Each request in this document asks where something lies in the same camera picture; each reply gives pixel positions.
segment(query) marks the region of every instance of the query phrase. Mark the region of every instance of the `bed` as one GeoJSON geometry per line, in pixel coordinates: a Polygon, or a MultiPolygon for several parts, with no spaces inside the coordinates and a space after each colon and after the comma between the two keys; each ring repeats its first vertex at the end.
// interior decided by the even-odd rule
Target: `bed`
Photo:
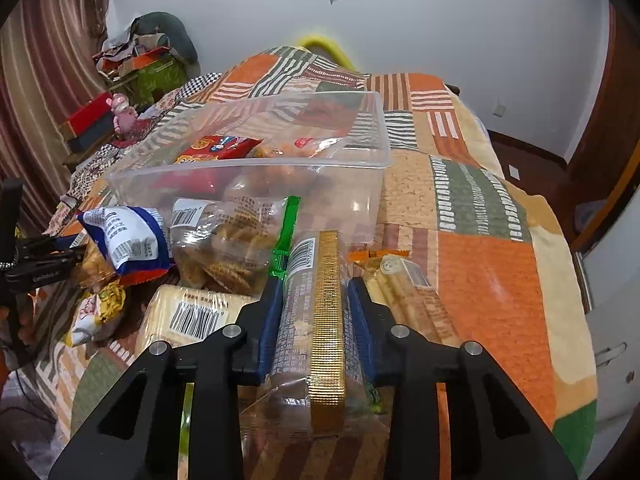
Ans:
{"type": "MultiPolygon", "coordinates": [[[[505,181],[481,123],[440,79],[350,72],[303,49],[274,48],[172,92],[145,145],[162,145],[180,127],[180,112],[204,103],[340,90],[381,94],[393,148],[369,248],[411,251],[462,339],[477,340],[491,352],[579,470],[593,435],[596,377],[569,249],[544,198],[505,181]]],[[[114,202],[98,178],[79,208],[114,202]]],[[[78,206],[66,207],[58,212],[55,231],[77,233],[72,215],[78,206]]],[[[63,338],[80,291],[71,282],[40,291],[40,351],[23,377],[58,418],[60,443],[133,362],[142,312],[157,286],[135,291],[133,308],[112,340],[78,348],[67,347],[63,338]]],[[[443,424],[443,442],[447,431],[443,424]]],[[[265,442],[247,450],[245,474],[253,480],[378,478],[383,449],[380,436],[265,442]]],[[[441,478],[448,478],[446,452],[441,461],[441,478]]]]}

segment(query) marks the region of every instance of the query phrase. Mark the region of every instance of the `plastic storage box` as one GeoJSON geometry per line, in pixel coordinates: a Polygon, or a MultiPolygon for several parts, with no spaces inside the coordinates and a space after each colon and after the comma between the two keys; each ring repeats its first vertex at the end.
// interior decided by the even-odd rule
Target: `plastic storage box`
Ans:
{"type": "Polygon", "coordinates": [[[188,110],[139,143],[107,175],[121,205],[171,219],[177,198],[301,197],[297,230],[338,229],[350,243],[373,240],[391,151],[377,92],[299,92],[211,103],[188,110]],[[173,164],[205,135],[277,142],[344,138],[325,158],[240,158],[173,164]]]}

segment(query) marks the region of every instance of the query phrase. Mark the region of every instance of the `pink toy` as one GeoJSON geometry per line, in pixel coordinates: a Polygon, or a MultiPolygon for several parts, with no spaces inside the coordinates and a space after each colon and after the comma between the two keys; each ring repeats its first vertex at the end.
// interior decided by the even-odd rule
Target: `pink toy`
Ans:
{"type": "Polygon", "coordinates": [[[113,112],[113,127],[119,137],[129,133],[136,123],[138,113],[129,106],[129,100],[123,94],[114,94],[113,99],[107,99],[107,104],[113,112]]]}

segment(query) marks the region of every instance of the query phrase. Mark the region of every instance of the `striped curtain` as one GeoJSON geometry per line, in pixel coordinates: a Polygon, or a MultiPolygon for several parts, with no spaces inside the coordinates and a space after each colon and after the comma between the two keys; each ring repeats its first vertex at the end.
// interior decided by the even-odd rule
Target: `striped curtain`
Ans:
{"type": "Polygon", "coordinates": [[[58,126],[104,91],[92,55],[109,0],[20,0],[0,29],[0,179],[26,181],[20,227],[42,232],[68,189],[58,126]]]}

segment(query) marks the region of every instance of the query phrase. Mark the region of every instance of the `metal bolt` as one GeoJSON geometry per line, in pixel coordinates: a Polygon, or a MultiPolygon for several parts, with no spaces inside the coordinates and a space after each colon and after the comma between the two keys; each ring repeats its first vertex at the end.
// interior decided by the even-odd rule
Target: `metal bolt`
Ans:
{"type": "Polygon", "coordinates": [[[404,325],[393,325],[391,327],[391,333],[394,337],[402,339],[403,337],[407,337],[409,335],[409,329],[404,325]]]}
{"type": "Polygon", "coordinates": [[[480,355],[482,353],[482,345],[477,341],[467,341],[463,348],[469,355],[480,355]]]}
{"type": "Polygon", "coordinates": [[[227,325],[222,329],[222,335],[229,338],[239,336],[241,332],[238,325],[227,325]]]}
{"type": "Polygon", "coordinates": [[[149,346],[149,352],[153,355],[160,355],[164,354],[167,348],[169,348],[169,345],[164,341],[154,341],[149,346]]]}

